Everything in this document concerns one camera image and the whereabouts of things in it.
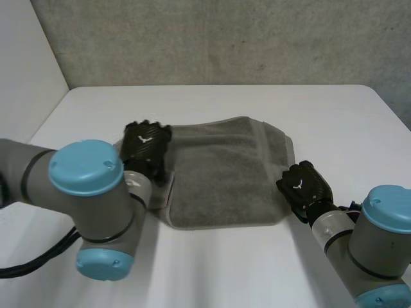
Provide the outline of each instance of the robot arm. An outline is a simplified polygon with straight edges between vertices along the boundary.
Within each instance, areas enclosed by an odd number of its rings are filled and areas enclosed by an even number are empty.
[[[333,204],[329,185],[310,162],[283,173],[277,186],[311,231],[361,308],[409,307],[411,291],[401,276],[411,261],[411,191],[374,188],[358,221]]]
[[[164,180],[170,140],[169,126],[148,121],[126,127],[121,158],[97,140],[55,151],[0,139],[1,206],[21,201],[70,215],[83,237],[78,271],[122,279],[134,262],[152,183]],[[129,193],[125,174],[139,181],[138,195]]]

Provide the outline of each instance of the light blue joint cap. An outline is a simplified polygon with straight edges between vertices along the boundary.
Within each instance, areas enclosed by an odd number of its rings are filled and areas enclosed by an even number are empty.
[[[364,200],[363,212],[381,229],[411,234],[411,189],[395,185],[377,186]]]
[[[393,284],[361,294],[355,298],[359,308],[408,308],[411,291],[406,284]]]
[[[77,253],[77,270],[95,280],[116,281],[125,278],[134,258],[124,252],[103,248],[89,248]]]
[[[73,196],[97,196],[123,178],[123,163],[116,149],[100,140],[75,142],[58,150],[49,163],[49,179]]]

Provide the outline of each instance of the table surface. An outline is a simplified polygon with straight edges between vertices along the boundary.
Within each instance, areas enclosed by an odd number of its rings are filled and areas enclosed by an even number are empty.
[[[290,136],[296,161],[314,163],[337,205],[361,202],[381,184],[411,188],[411,133],[361,85],[78,88],[31,142],[57,149],[81,139],[116,142],[131,121],[195,124],[234,116]],[[42,253],[72,225],[59,213],[13,207],[4,210],[10,224],[20,221],[13,227],[18,243],[6,244],[14,249],[7,266]],[[77,273],[79,245],[27,277],[3,282],[2,307],[354,307],[310,228],[293,216],[271,227],[199,231],[174,230],[148,216],[133,270],[119,282]],[[411,271],[405,280],[411,282]]]

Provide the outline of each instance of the black cable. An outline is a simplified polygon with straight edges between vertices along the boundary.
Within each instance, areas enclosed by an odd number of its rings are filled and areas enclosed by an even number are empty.
[[[34,272],[45,265],[47,261],[65,252],[79,237],[80,234],[76,232],[76,227],[73,227],[56,245],[36,259],[26,264],[0,269],[0,279],[21,277]]]

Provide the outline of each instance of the gray wall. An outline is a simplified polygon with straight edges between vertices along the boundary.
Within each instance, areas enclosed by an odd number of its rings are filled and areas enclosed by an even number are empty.
[[[364,84],[411,128],[410,0],[31,0],[71,88]]]

